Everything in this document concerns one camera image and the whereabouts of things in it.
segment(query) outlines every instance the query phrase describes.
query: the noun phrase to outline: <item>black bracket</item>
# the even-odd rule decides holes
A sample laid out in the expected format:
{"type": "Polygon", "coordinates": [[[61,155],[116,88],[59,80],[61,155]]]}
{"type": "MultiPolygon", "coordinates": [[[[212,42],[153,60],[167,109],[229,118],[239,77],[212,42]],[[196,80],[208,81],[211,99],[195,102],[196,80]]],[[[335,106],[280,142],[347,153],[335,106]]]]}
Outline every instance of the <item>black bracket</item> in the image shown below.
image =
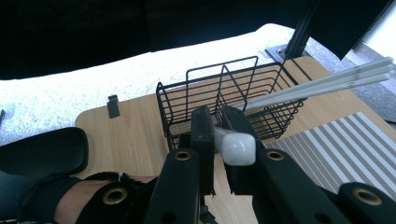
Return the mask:
{"type": "Polygon", "coordinates": [[[300,18],[288,45],[272,47],[265,50],[275,61],[283,63],[289,59],[309,56],[304,49],[310,36],[312,17],[315,14],[319,2],[320,0],[311,0],[308,3],[306,12],[300,18]]]}
{"type": "Polygon", "coordinates": [[[117,95],[111,95],[108,97],[107,110],[111,119],[114,119],[120,115],[119,98],[117,95]]]}

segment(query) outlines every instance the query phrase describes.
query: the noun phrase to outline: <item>screw hole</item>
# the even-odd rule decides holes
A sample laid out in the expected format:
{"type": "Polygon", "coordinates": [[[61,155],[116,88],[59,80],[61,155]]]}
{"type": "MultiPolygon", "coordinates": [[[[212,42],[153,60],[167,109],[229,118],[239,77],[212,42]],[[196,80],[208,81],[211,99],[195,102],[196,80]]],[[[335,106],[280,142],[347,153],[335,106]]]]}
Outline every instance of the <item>screw hole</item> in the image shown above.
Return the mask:
{"type": "Polygon", "coordinates": [[[283,161],[285,159],[281,153],[275,151],[267,152],[267,157],[273,161],[283,161]]]}
{"type": "Polygon", "coordinates": [[[367,189],[355,189],[353,191],[356,198],[361,200],[364,203],[368,203],[370,205],[378,206],[382,203],[381,198],[378,195],[372,193],[367,189]]]}
{"type": "Polygon", "coordinates": [[[171,213],[171,212],[164,213],[162,221],[163,221],[163,223],[173,223],[173,222],[175,222],[176,221],[175,213],[171,213]]]}
{"type": "Polygon", "coordinates": [[[187,161],[187,160],[191,159],[191,154],[186,151],[180,151],[176,154],[175,157],[178,161],[187,161]]]}
{"type": "Polygon", "coordinates": [[[113,188],[109,189],[103,196],[103,203],[105,204],[118,204],[121,203],[128,195],[128,191],[125,188],[113,188]]]}

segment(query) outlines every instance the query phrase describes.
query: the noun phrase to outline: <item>skin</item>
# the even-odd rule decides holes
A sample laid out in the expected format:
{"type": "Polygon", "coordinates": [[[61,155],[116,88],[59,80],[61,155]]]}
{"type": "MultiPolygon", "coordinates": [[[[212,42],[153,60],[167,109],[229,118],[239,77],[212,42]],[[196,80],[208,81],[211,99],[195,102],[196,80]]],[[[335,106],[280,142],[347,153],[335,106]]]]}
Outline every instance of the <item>skin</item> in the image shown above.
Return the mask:
{"type": "MultiPolygon", "coordinates": [[[[131,176],[131,178],[142,183],[148,183],[154,177],[131,176]]],[[[60,224],[74,224],[78,220],[84,206],[101,187],[111,183],[108,180],[86,180],[78,182],[73,186],[55,208],[54,220],[60,224]]]]}

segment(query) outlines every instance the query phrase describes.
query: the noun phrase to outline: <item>white wall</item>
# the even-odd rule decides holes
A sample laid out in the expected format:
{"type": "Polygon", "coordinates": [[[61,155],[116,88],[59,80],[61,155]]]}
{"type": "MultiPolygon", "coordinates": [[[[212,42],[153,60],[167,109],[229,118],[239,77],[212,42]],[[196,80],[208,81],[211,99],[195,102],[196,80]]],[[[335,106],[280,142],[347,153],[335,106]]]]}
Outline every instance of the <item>white wall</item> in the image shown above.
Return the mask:
{"type": "Polygon", "coordinates": [[[396,60],[396,1],[362,41],[382,56],[396,60]]]}

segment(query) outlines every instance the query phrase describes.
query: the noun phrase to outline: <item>white stick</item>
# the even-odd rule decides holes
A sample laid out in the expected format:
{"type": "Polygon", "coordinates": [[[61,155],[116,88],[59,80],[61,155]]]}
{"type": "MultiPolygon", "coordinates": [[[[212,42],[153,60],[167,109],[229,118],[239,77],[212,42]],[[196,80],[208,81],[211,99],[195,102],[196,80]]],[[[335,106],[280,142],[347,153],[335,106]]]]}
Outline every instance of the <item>white stick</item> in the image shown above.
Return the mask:
{"type": "MultiPolygon", "coordinates": [[[[360,65],[360,66],[356,66],[354,68],[348,69],[348,70],[340,72],[340,73],[336,73],[336,74],[332,74],[332,75],[329,75],[329,76],[326,76],[326,77],[318,78],[318,79],[306,82],[304,84],[295,86],[293,88],[288,88],[288,89],[285,89],[283,91],[274,92],[274,93],[271,93],[271,94],[268,94],[268,95],[264,95],[264,96],[261,96],[261,97],[257,97],[257,98],[248,100],[247,104],[257,103],[257,102],[263,100],[262,98],[264,98],[264,97],[265,98],[267,98],[267,97],[273,98],[273,97],[277,97],[277,96],[285,94],[285,93],[298,91],[298,90],[302,90],[302,89],[307,89],[307,88],[310,88],[312,86],[316,86],[316,85],[323,84],[323,83],[329,83],[329,82],[332,82],[332,81],[337,80],[339,78],[354,76],[354,75],[357,75],[357,74],[360,74],[360,73],[368,72],[368,71],[373,70],[373,69],[377,69],[377,68],[381,68],[381,67],[390,65],[392,62],[393,62],[393,59],[390,58],[390,57],[387,57],[387,58],[384,58],[384,59],[381,59],[381,60],[374,61],[372,63],[367,63],[367,64],[363,64],[363,65],[360,65]]],[[[241,103],[241,104],[238,104],[238,105],[234,105],[234,107],[243,108],[244,105],[245,105],[245,103],[241,103]]]]}
{"type": "MultiPolygon", "coordinates": [[[[326,82],[326,83],[319,84],[317,86],[312,86],[312,87],[308,87],[306,89],[293,91],[292,94],[298,94],[298,93],[304,92],[304,91],[321,90],[321,89],[325,89],[325,88],[330,88],[332,86],[342,85],[342,84],[345,84],[345,83],[348,83],[348,82],[359,81],[359,80],[367,78],[367,77],[374,77],[374,76],[378,76],[378,75],[381,75],[381,74],[386,74],[386,73],[388,73],[388,72],[390,72],[392,70],[392,67],[393,67],[392,65],[388,65],[388,66],[385,66],[385,67],[382,67],[382,68],[376,68],[376,69],[373,69],[373,70],[370,70],[370,71],[367,71],[367,72],[359,73],[359,74],[354,75],[354,76],[343,77],[343,78],[339,78],[339,79],[336,79],[336,80],[331,81],[331,82],[326,82]]],[[[287,93],[279,94],[277,97],[282,97],[282,95],[285,95],[285,94],[287,94],[287,93]]],[[[265,97],[265,100],[269,100],[269,99],[275,98],[273,96],[273,94],[269,94],[267,96],[268,97],[265,97]]]]}
{"type": "Polygon", "coordinates": [[[259,108],[259,107],[265,107],[268,105],[276,105],[276,104],[280,104],[283,102],[304,99],[304,98],[308,98],[311,96],[329,93],[332,91],[341,91],[341,90],[350,89],[350,88],[354,88],[354,87],[361,86],[361,85],[367,85],[367,84],[371,84],[371,83],[385,81],[385,80],[388,80],[390,78],[390,76],[392,76],[393,74],[394,74],[394,71],[391,71],[387,74],[381,74],[381,75],[377,75],[375,77],[367,77],[367,78],[363,78],[358,81],[352,81],[352,82],[348,82],[348,83],[341,84],[338,86],[331,86],[331,87],[320,89],[320,90],[300,91],[297,94],[290,93],[290,94],[283,95],[282,97],[272,98],[269,100],[260,101],[260,102],[253,103],[253,104],[248,104],[246,109],[254,109],[254,108],[259,108]]]}

